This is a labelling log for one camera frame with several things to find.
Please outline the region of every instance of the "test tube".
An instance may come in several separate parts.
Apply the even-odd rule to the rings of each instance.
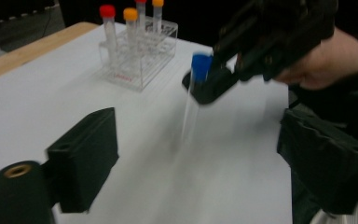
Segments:
[[[155,34],[161,34],[162,23],[162,6],[164,6],[164,0],[153,0],[153,32]]]
[[[140,31],[145,31],[145,17],[146,17],[146,0],[135,0],[136,10],[138,10],[138,28]]]
[[[206,53],[193,54],[191,62],[190,86],[188,88],[185,117],[182,127],[182,143],[184,144],[191,143],[193,139],[200,110],[200,106],[192,97],[192,92],[196,85],[201,85],[204,81],[206,81],[211,63],[211,55]]]
[[[110,65],[117,68],[117,37],[115,27],[116,9],[112,5],[100,6],[100,16],[103,19],[103,28],[106,36],[106,47]]]
[[[127,39],[131,54],[137,53],[136,40],[136,21],[138,19],[138,11],[134,7],[127,7],[124,9],[124,20],[126,21]]]

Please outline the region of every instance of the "orange cap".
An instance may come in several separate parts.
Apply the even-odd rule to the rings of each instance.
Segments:
[[[125,8],[123,14],[126,21],[136,21],[138,19],[138,11],[135,7]]]
[[[153,0],[153,7],[162,7],[164,6],[164,0]]]

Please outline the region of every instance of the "robotic hand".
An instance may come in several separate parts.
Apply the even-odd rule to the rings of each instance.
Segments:
[[[208,79],[192,95],[200,105],[234,84],[262,75],[265,81],[295,63],[334,33],[337,0],[251,0],[220,30]],[[227,61],[237,55],[234,71]],[[182,80],[190,86],[189,71]]]

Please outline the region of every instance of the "red cap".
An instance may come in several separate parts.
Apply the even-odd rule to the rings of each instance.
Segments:
[[[102,5],[100,6],[100,15],[102,18],[104,17],[115,17],[116,10],[112,5]]]

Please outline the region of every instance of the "wooden surface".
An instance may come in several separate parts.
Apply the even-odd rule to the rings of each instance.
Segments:
[[[0,76],[4,73],[22,66],[37,57],[58,48],[59,46],[83,35],[99,25],[89,22],[80,22],[67,27],[53,35],[46,36],[22,48],[15,49],[0,56]]]

